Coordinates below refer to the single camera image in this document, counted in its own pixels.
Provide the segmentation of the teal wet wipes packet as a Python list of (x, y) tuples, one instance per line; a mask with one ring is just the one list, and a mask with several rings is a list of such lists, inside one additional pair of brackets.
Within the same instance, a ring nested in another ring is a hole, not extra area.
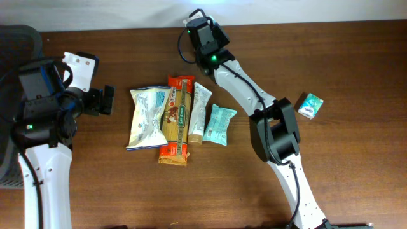
[(212, 105), (210, 120), (205, 129), (203, 140), (227, 146), (227, 130), (230, 120), (237, 114), (233, 109)]

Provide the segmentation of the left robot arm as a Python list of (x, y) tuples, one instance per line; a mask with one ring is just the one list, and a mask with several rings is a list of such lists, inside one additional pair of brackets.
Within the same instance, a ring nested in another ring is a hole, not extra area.
[(16, 74), (22, 99), (1, 115), (1, 188), (24, 190), (26, 228), (71, 228), (69, 173), (72, 139), (81, 115), (110, 115), (115, 88), (90, 86), (99, 58), (66, 52), (6, 71)]

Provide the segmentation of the teal tissue pack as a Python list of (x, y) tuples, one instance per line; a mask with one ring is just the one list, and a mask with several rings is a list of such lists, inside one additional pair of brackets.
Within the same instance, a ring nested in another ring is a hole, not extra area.
[(298, 113), (309, 119), (313, 119), (317, 115), (323, 103), (324, 101), (321, 98), (309, 93), (301, 103)]

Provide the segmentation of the San Remo spaghetti packet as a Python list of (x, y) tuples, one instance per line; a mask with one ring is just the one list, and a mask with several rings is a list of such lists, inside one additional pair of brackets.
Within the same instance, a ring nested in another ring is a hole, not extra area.
[(194, 76), (169, 76), (170, 94), (162, 115), (167, 145), (160, 148), (159, 163), (185, 166), (188, 161), (188, 127)]

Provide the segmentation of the white chips bag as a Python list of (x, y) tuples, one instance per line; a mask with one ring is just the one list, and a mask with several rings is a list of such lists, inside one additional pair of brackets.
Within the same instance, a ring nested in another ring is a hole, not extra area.
[(169, 86), (150, 86), (130, 91), (135, 109), (127, 151), (168, 145), (161, 120), (171, 90)]

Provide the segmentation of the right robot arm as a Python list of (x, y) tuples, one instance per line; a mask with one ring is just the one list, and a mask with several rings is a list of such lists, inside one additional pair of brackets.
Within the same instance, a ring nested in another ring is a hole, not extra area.
[(229, 37), (211, 17), (184, 22), (195, 51), (195, 64), (225, 89), (249, 116), (255, 153), (274, 171), (291, 209), (287, 227), (331, 228), (307, 181), (300, 155), (300, 132), (292, 104), (262, 90), (225, 46)]

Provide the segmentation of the white cream tube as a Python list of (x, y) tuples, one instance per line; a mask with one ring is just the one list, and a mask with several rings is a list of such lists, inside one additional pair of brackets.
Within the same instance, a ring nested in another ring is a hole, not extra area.
[(206, 107), (212, 92), (198, 82), (194, 83), (193, 108), (188, 128), (188, 144), (202, 145), (205, 129)]

